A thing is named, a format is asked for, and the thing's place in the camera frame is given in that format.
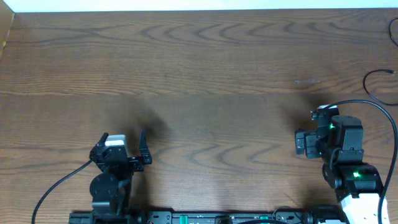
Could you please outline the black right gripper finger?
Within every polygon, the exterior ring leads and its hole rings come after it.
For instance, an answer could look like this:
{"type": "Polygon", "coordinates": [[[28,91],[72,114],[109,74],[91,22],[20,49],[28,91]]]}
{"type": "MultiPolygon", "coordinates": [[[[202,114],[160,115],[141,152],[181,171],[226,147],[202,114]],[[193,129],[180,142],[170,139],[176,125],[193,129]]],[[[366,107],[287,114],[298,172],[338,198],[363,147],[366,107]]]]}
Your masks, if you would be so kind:
{"type": "Polygon", "coordinates": [[[305,133],[306,131],[303,129],[298,129],[295,131],[295,151],[297,155],[305,153],[305,133]]]}
{"type": "Polygon", "coordinates": [[[306,144],[305,155],[307,158],[317,158],[317,144],[314,142],[306,144]]]}

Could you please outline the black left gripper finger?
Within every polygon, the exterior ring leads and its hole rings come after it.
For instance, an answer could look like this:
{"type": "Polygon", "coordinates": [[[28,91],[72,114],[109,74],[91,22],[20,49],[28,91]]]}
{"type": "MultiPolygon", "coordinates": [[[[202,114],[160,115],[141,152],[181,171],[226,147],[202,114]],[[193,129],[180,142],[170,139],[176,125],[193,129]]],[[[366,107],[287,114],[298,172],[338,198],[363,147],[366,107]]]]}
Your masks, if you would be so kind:
{"type": "Polygon", "coordinates": [[[105,147],[105,142],[106,142],[106,139],[107,139],[108,136],[109,136],[108,133],[103,133],[103,135],[101,136],[100,140],[91,149],[90,154],[89,154],[89,158],[93,162],[96,162],[98,160],[98,154],[101,154],[100,153],[100,149],[105,147]]]}
{"type": "Polygon", "coordinates": [[[139,136],[139,152],[141,153],[141,161],[144,165],[152,164],[152,155],[147,145],[146,135],[143,130],[139,136]]]}

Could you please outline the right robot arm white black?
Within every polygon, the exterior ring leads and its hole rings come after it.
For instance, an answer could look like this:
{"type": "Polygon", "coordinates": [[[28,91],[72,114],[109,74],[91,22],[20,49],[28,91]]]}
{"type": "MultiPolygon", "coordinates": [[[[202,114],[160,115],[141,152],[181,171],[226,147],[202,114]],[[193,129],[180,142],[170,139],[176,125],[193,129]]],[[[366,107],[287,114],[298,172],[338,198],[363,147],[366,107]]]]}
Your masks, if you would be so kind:
{"type": "Polygon", "coordinates": [[[337,205],[319,205],[303,214],[302,223],[389,224],[387,201],[377,169],[363,161],[363,125],[321,105],[312,113],[317,129],[295,132],[297,154],[323,160],[322,174],[335,191],[337,205]]]}

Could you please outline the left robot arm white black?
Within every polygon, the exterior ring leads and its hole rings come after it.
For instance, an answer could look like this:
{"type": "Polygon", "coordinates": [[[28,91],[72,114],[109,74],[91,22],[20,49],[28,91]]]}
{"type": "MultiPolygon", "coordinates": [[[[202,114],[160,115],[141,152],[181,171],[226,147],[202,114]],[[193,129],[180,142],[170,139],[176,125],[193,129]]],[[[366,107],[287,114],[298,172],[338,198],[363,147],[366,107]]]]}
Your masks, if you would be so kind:
{"type": "Polygon", "coordinates": [[[127,214],[132,176],[152,164],[146,135],[139,134],[139,156],[128,156],[126,136],[104,133],[90,151],[89,158],[100,169],[90,184],[93,211],[120,217],[127,214]]]}

